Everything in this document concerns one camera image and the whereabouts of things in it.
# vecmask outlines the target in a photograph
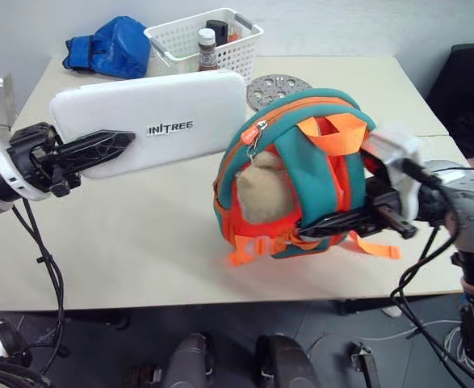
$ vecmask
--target blue bag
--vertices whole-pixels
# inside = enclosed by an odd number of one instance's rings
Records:
[[[140,78],[147,72],[150,43],[145,26],[128,16],[118,16],[94,35],[66,41],[66,69],[92,70],[120,78]]]

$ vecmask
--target white plastic case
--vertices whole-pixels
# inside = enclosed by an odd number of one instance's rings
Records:
[[[101,129],[136,134],[118,158],[83,171],[101,179],[225,150],[245,122],[245,81],[215,70],[99,83],[59,93],[50,112],[64,143]]]

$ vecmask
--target perforated metal disk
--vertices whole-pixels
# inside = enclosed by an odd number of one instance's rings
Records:
[[[247,87],[247,103],[255,111],[297,91],[312,89],[302,79],[286,74],[269,74],[254,79]]]

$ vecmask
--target black cable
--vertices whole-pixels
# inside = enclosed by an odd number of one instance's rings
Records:
[[[27,349],[33,348],[53,348],[55,345],[53,342],[34,342],[32,344],[27,345]]]
[[[427,244],[425,245],[425,248],[423,249],[423,252],[420,256],[420,259],[418,260],[418,263],[420,263],[427,255],[431,245],[432,245],[432,242],[434,241],[435,237],[436,237],[436,234],[438,233],[439,231],[439,227],[436,226],[432,229],[432,233],[430,234],[430,237],[427,241]],[[423,324],[418,325],[419,323],[421,323],[419,321],[419,319],[417,319],[416,315],[414,314],[414,312],[411,311],[411,309],[409,308],[409,303],[407,301],[407,299],[405,298],[405,295],[404,295],[404,287],[401,287],[402,284],[405,284],[407,285],[413,278],[414,276],[416,276],[416,273],[417,273],[417,270],[419,268],[415,269],[414,271],[410,271],[407,270],[405,271],[404,274],[406,273],[409,273],[409,277],[407,277],[405,279],[405,276],[402,275],[401,277],[401,280],[400,280],[400,285],[397,289],[395,289],[392,293],[391,293],[391,299],[392,301],[396,304],[396,306],[404,313],[404,315],[411,321],[415,324],[415,326],[417,326],[417,329],[419,331],[422,332],[422,334],[426,337],[426,339],[429,341],[429,344],[430,346],[432,347],[432,350],[434,350],[434,352],[436,353],[436,355],[438,356],[439,360],[443,363],[443,366],[445,367],[445,369],[447,370],[447,372],[452,376],[452,378],[454,378],[454,380],[459,384],[459,386],[461,387],[466,387],[464,385],[464,383],[460,380],[459,376],[457,376],[457,374],[451,369],[451,367],[446,363],[446,361],[444,360],[443,358],[443,355],[441,352],[439,352],[438,348],[435,346],[435,344],[433,344],[433,340],[434,337],[426,330],[426,327],[423,326]],[[401,300],[402,300],[402,303],[399,303],[398,300],[396,299],[396,291],[398,291],[398,293],[400,294],[400,297],[401,297]]]
[[[444,359],[443,354],[447,355],[449,359],[456,364],[463,372],[465,372],[473,381],[474,381],[474,374],[469,371],[464,365],[462,365],[458,360],[455,359],[455,357],[451,356],[451,354],[437,341],[423,326],[421,321],[417,318],[416,314],[412,312],[412,310],[409,307],[409,302],[407,301],[407,298],[405,297],[404,294],[404,288],[409,284],[409,282],[416,276],[418,270],[423,267],[424,265],[428,264],[430,261],[441,255],[448,247],[450,247],[455,240],[459,237],[459,232],[460,232],[460,219],[459,219],[459,214],[457,211],[457,208],[454,205],[454,202],[449,194],[449,192],[441,185],[437,184],[436,181],[433,180],[432,178],[425,177],[426,182],[429,183],[430,185],[434,186],[433,188],[437,189],[440,191],[442,194],[444,200],[448,204],[449,209],[451,210],[452,213],[452,218],[455,220],[455,230],[454,233],[450,236],[450,238],[436,251],[434,251],[431,255],[426,256],[428,250],[430,249],[430,246],[432,242],[434,241],[434,238],[436,234],[438,233],[438,229],[434,228],[429,241],[427,242],[422,255],[420,256],[420,259],[416,264],[414,264],[412,267],[408,268],[401,276],[400,281],[398,283],[398,287],[394,289],[390,295],[393,303],[395,303],[398,308],[404,313],[404,315],[417,327],[417,329],[424,335],[424,337],[427,339],[429,342],[430,346],[442,362],[443,366],[447,369],[447,372],[455,379],[455,381],[459,384],[461,387],[466,387],[464,383],[460,380],[459,376],[451,369],[447,361]],[[396,298],[397,294],[400,294],[401,297],[401,302],[399,302]]]
[[[64,280],[61,274],[61,270],[59,269],[59,267],[57,266],[57,263],[55,262],[52,255],[50,254],[50,252],[48,251],[48,249],[43,243],[43,239],[41,238],[41,234],[37,226],[34,213],[32,212],[29,201],[25,198],[23,198],[23,205],[27,212],[30,225],[27,224],[27,222],[25,221],[25,219],[23,218],[23,216],[17,210],[16,207],[13,207],[13,212],[15,216],[18,218],[19,222],[22,224],[23,228],[25,228],[25,230],[31,235],[32,239],[36,242],[38,248],[40,249],[41,258],[38,259],[38,262],[42,262],[45,264],[48,274],[50,275],[50,279],[52,281],[52,285],[57,297],[57,320],[56,320],[56,326],[54,329],[54,335],[53,335],[53,341],[52,341],[53,350],[47,363],[41,370],[41,374],[45,374],[48,372],[48,369],[54,362],[59,352],[59,348],[62,342],[62,337],[64,335],[64,324],[65,324]],[[39,346],[31,346],[31,345],[29,345],[29,348],[39,347]]]
[[[0,372],[0,384],[9,388],[33,388],[33,385],[13,374]]]
[[[474,171],[474,167],[448,167],[448,168],[441,168],[439,170],[434,170],[432,172],[441,172],[441,171],[449,171],[449,170],[471,170],[471,171]]]
[[[5,373],[14,374],[18,377],[30,378],[34,381],[49,381],[46,377],[43,377],[40,373],[35,372],[32,369],[25,368],[21,365],[11,364],[10,362],[0,361],[0,371]]]

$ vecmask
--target robotic arm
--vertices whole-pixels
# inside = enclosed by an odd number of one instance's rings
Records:
[[[10,133],[10,78],[0,78],[0,213],[23,197],[66,196],[81,184],[79,172],[120,156],[134,133],[103,130],[63,144],[55,129],[39,123]]]
[[[404,138],[400,144],[399,141],[389,132],[373,133],[365,141],[364,164],[374,175],[367,179],[367,198],[362,208],[325,217],[300,233],[314,238],[355,230],[368,236],[389,228],[403,238],[411,238],[416,228],[410,221],[415,219],[432,226],[443,224],[453,234],[458,220],[451,215],[443,195],[415,180],[419,175],[424,178],[423,174],[438,179],[459,214],[461,230],[451,262],[461,267],[464,274],[462,285],[469,304],[460,311],[461,335],[467,355],[474,361],[474,171],[448,161],[431,161],[425,170],[420,170],[419,157],[404,146],[410,142]]]

